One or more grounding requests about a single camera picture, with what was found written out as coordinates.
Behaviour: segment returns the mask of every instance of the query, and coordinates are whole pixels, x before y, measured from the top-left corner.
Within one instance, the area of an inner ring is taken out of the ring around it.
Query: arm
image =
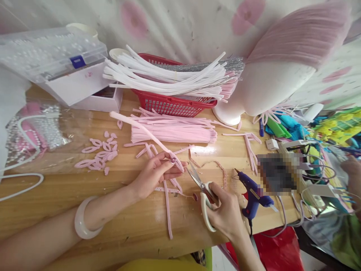
[[[341,163],[341,168],[349,176],[348,191],[361,197],[361,163],[354,156],[350,156],[348,160]],[[354,210],[360,210],[361,200],[356,196],[352,199],[356,202],[352,206]],[[356,216],[361,221],[361,212],[357,212]]]
[[[243,223],[237,196],[224,191],[216,183],[209,184],[209,187],[221,201],[219,208],[213,211],[208,209],[209,220],[232,243],[240,269],[242,271],[265,270]]]
[[[84,211],[87,229],[94,231],[122,210],[148,197],[159,182],[181,175],[161,152],[150,159],[128,186],[92,200]],[[0,270],[38,270],[81,241],[74,227],[77,207],[27,228],[0,242]]]

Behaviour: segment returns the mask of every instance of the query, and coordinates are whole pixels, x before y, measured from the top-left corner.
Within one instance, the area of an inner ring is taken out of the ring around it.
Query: plastic container lid
[[[0,63],[34,83],[102,62],[106,45],[75,27],[0,35]]]

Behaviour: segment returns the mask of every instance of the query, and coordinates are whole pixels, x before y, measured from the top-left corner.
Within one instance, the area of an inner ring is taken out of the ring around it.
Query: plastic bag
[[[12,171],[65,173],[66,168],[73,166],[68,160],[73,160],[88,140],[84,134],[90,125],[91,114],[90,111],[64,108],[54,100],[28,99],[27,104],[6,126],[6,167],[30,160],[13,168]],[[40,149],[40,153],[37,154],[34,145],[24,137],[19,125]]]
[[[275,235],[279,228],[264,232]],[[267,271],[304,271],[297,235],[292,227],[287,227],[279,236],[269,238],[261,234],[254,236],[259,257]]]

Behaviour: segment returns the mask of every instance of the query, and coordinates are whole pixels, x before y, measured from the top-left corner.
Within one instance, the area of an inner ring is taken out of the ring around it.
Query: hot glue gun
[[[246,174],[240,172],[235,169],[240,178],[240,181],[247,189],[248,203],[247,207],[242,209],[242,214],[248,218],[248,220],[252,220],[257,213],[258,205],[261,204],[263,207],[272,207],[276,212],[278,212],[277,208],[274,206],[275,202],[269,196],[259,196],[258,186],[257,184]]]

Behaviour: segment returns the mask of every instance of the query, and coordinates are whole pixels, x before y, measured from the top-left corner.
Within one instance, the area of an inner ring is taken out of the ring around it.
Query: wooden tabletop
[[[121,105],[121,113],[129,116],[133,108],[138,108],[137,97],[125,91]],[[134,180],[147,161],[147,155],[135,159],[135,155],[143,146],[124,148],[130,142],[130,125],[124,124],[119,130],[114,119],[104,112],[79,112],[76,119],[63,122],[67,132],[73,129],[73,142],[57,149],[53,153],[45,153],[21,169],[12,172],[39,172],[45,176],[38,187],[17,197],[0,202],[0,239],[10,236],[26,227],[38,223],[48,217],[59,214],[93,195],[104,195]],[[215,119],[211,110],[205,110],[197,117]],[[242,115],[241,132],[253,132],[258,135],[259,126],[253,125],[251,117]],[[222,133],[237,133],[216,125],[218,139],[215,144],[197,144],[192,149],[192,157],[199,164],[217,160],[228,174],[228,190],[240,195],[246,189],[239,180],[232,179],[236,175],[233,168],[246,173],[255,182],[260,183],[251,169],[243,137],[222,136]],[[90,146],[89,138],[104,140],[104,131],[114,132],[118,136],[119,155],[107,162],[110,167],[108,176],[103,172],[87,169],[75,169],[74,164],[85,158],[93,158],[94,154],[82,154],[80,151]],[[188,146],[188,143],[163,142],[167,148],[177,151]],[[269,153],[265,143],[261,145],[251,142],[255,154]],[[178,154],[180,160],[188,161],[188,153]],[[203,181],[214,181],[222,185],[223,175],[215,163],[199,169]],[[177,179],[183,192],[192,195],[199,192],[196,184],[188,174]],[[18,177],[4,179],[0,185],[0,197],[25,189],[37,182],[35,177]],[[286,209],[287,223],[297,220],[290,196],[282,196]],[[66,252],[46,270],[115,270],[120,265],[137,258],[167,259],[191,253],[202,248],[226,242],[219,232],[209,232],[204,224],[198,202],[181,195],[170,196],[171,225],[173,240],[168,237],[165,194],[153,192],[147,199],[121,212],[113,221],[105,225],[103,231],[91,240],[83,240]],[[276,213],[271,208],[259,207],[253,221],[253,233],[269,230],[284,224],[280,203],[275,200],[280,210]]]

